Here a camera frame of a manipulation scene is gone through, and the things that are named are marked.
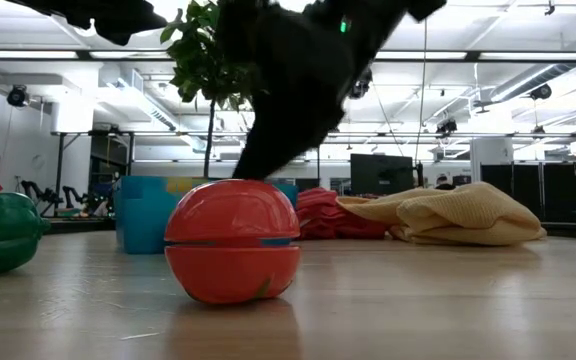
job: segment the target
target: security camera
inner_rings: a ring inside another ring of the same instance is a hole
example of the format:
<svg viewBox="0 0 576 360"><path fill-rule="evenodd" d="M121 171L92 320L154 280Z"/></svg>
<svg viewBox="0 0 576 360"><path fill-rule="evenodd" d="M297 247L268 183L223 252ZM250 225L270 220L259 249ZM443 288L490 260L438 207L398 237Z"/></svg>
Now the security camera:
<svg viewBox="0 0 576 360"><path fill-rule="evenodd" d="M532 129L530 132L533 133L533 134L545 134L545 133L546 133L546 130L544 130L544 127L543 127L543 125L542 125L542 126L535 126L535 128ZM541 139L541 137L539 137L539 136L533 136L533 139L534 139L534 140L539 140L539 139Z"/></svg>
<svg viewBox="0 0 576 360"><path fill-rule="evenodd" d="M30 95L26 92L26 85L13 85L6 101L16 108L24 108L30 103Z"/></svg>
<svg viewBox="0 0 576 360"><path fill-rule="evenodd" d="M366 70L357 83L352 87L348 97L350 99L356 100L361 99L370 90L370 83L372 82L372 71L370 69Z"/></svg>
<svg viewBox="0 0 576 360"><path fill-rule="evenodd" d="M457 122L455 119L448 119L443 123L437 124L437 134L451 134L457 131Z"/></svg>
<svg viewBox="0 0 576 360"><path fill-rule="evenodd" d="M531 91L528 96L530 96L530 98L533 100L537 99L546 100L551 95L552 95L552 89L550 88L550 86L548 86L548 84L544 84L536 88L535 90Z"/></svg>

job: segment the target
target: plant stem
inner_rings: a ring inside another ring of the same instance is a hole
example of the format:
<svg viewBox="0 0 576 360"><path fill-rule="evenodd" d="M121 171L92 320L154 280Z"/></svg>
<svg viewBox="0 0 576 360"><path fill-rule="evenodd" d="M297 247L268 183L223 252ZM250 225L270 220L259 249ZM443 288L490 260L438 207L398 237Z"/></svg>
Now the plant stem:
<svg viewBox="0 0 576 360"><path fill-rule="evenodd" d="M215 104L216 100L210 102L210 121L208 122L208 141L206 142L206 157L204 157L204 178L209 177L210 153L212 151L212 128L215 125Z"/></svg>

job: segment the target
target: red cloth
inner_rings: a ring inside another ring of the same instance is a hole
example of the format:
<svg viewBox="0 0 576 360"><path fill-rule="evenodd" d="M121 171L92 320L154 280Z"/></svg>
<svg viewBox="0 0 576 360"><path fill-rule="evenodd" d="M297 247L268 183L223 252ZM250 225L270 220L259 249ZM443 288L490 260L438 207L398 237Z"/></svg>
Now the red cloth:
<svg viewBox="0 0 576 360"><path fill-rule="evenodd" d="M383 239L387 225L354 215L337 204L337 194L323 188L306 190L297 197L302 240Z"/></svg>

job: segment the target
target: computer monitor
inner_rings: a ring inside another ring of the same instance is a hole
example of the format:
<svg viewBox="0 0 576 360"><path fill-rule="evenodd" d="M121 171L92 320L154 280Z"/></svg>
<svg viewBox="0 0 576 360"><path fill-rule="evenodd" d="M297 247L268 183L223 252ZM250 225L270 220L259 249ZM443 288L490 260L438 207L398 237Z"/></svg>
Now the computer monitor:
<svg viewBox="0 0 576 360"><path fill-rule="evenodd" d="M295 185L299 192L315 189L319 187L319 179L295 179Z"/></svg>
<svg viewBox="0 0 576 360"><path fill-rule="evenodd" d="M414 187L411 157L350 155L350 186L354 194L389 195Z"/></svg>
<svg viewBox="0 0 576 360"><path fill-rule="evenodd" d="M452 184L455 186L468 185L472 182L470 175L455 175L452 177Z"/></svg>

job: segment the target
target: fluorescent light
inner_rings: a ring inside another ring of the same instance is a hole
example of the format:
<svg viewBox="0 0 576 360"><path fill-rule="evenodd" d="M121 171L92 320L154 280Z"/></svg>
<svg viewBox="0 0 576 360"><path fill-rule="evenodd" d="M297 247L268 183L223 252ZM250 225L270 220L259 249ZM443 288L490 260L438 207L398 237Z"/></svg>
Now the fluorescent light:
<svg viewBox="0 0 576 360"><path fill-rule="evenodd" d="M526 149L530 149L530 148L532 148L532 147L536 147L536 146L539 146L539 145L548 144L548 143L550 143L550 142L559 141L559 140L561 140L561 138L553 138L553 137L541 138L541 139L539 139L539 140L533 141L531 144L519 146L519 147L516 147L516 148L514 148L514 149L515 149L515 151L518 151L518 150L526 150Z"/></svg>
<svg viewBox="0 0 576 360"><path fill-rule="evenodd" d="M0 58L28 59L76 59L74 51L6 51L0 50Z"/></svg>
<svg viewBox="0 0 576 360"><path fill-rule="evenodd" d="M463 59L466 52L426 52L426 59L429 60L454 60ZM375 57L377 60L423 60L423 51L380 51Z"/></svg>
<svg viewBox="0 0 576 360"><path fill-rule="evenodd" d="M177 133L174 131L140 131L135 132L135 136L177 136Z"/></svg>
<svg viewBox="0 0 576 360"><path fill-rule="evenodd" d="M95 59L170 59L165 51L91 51Z"/></svg>
<svg viewBox="0 0 576 360"><path fill-rule="evenodd" d="M208 131L180 131L179 135L208 136ZM246 136L248 133L243 131L213 131L212 136Z"/></svg>
<svg viewBox="0 0 576 360"><path fill-rule="evenodd" d="M569 52L543 52L543 53L514 53L514 52L495 52L495 53L482 53L479 56L481 60L522 60L522 61L543 61L543 60L576 60L576 53Z"/></svg>
<svg viewBox="0 0 576 360"><path fill-rule="evenodd" d="M166 163L166 162L170 162L170 160L133 160L132 162L136 162L136 163Z"/></svg>
<svg viewBox="0 0 576 360"><path fill-rule="evenodd" d="M328 137L348 137L348 136L372 137L372 136L379 136L379 133L376 133L376 132L334 132L334 133L328 133Z"/></svg>
<svg viewBox="0 0 576 360"><path fill-rule="evenodd" d="M173 79L174 75L166 75L166 74L152 74L152 75L147 75L145 76L146 80L148 81L162 81L162 82L169 82L170 80Z"/></svg>

